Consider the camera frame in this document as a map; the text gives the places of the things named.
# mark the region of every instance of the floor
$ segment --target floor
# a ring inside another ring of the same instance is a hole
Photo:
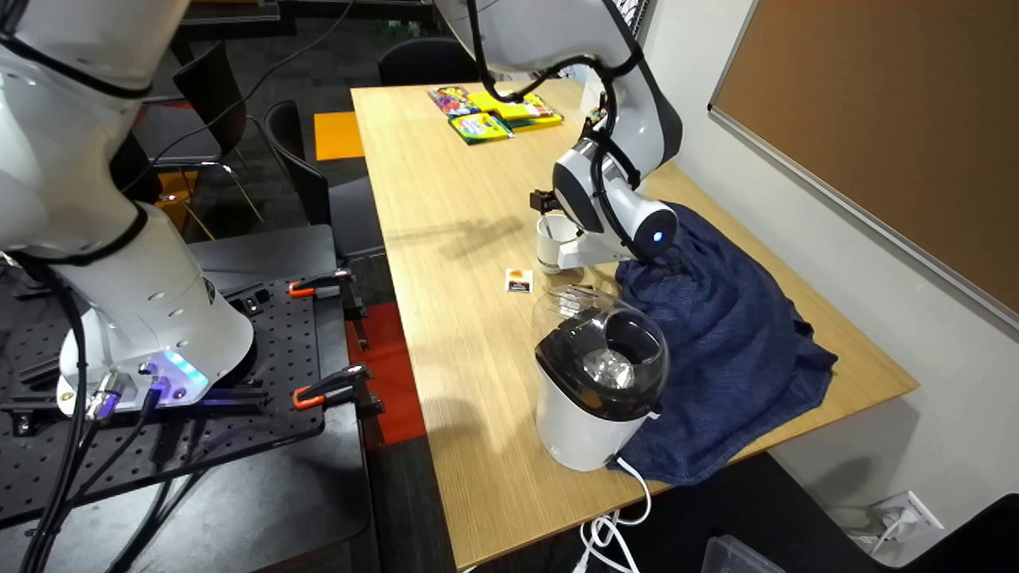
[[[240,84],[261,90],[247,98],[247,113],[261,118],[273,103],[296,98],[307,118],[327,108],[350,108],[350,85],[373,76],[375,57],[412,34],[407,25],[390,18],[296,18],[296,34],[279,38],[232,38],[229,57]],[[175,69],[169,61],[158,90],[171,91],[165,76]],[[256,193],[256,205],[266,213],[270,228],[300,227],[304,211],[287,189],[279,167],[266,155],[256,131],[247,131],[243,178]],[[323,165],[327,178],[364,174],[356,161]],[[223,235],[256,232],[244,207],[232,197],[227,182],[203,178],[198,211]],[[426,440],[397,440],[396,444],[369,454],[380,515],[380,554],[385,573],[443,573],[453,570],[453,552],[436,498]],[[704,486],[672,490],[657,498],[657,513],[647,526],[626,536],[640,570],[702,570],[708,539],[740,536],[767,560],[788,570],[880,570],[860,554],[824,513],[767,459],[742,462]],[[507,554],[498,564],[477,566],[482,573],[560,573],[572,570],[580,541],[572,531],[547,539],[542,543]],[[300,570],[334,570],[327,560],[307,560]]]

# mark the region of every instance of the table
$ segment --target table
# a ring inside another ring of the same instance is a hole
[[[334,269],[327,227],[191,245],[219,289]],[[342,306],[319,313],[323,371],[347,363]],[[154,486],[87,502],[64,523],[49,570],[104,570],[149,508]],[[15,570],[28,527],[0,527],[0,570]],[[138,570],[263,570],[309,564],[380,570],[369,472],[353,403],[312,440],[215,463],[138,558]]]
[[[597,267],[582,276],[536,269],[536,289],[525,297],[503,289],[507,267],[539,267],[529,190],[551,183],[553,160],[580,131],[572,111],[580,90],[553,84],[542,96],[568,111],[565,127],[464,147],[419,85],[353,90],[459,566],[499,558],[640,496],[622,472],[560,467],[536,434],[536,302],[575,279],[611,287],[611,269]],[[756,440],[737,459],[915,387],[898,363],[677,167],[660,167],[647,183],[662,199],[693,207],[759,257],[814,325],[819,342],[839,353],[824,403]]]

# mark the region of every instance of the blue towel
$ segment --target blue towel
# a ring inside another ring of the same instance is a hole
[[[834,353],[774,276],[693,211],[662,262],[618,267],[622,299],[664,335],[672,367],[660,420],[622,449],[643,477],[696,484],[756,436],[820,403]]]

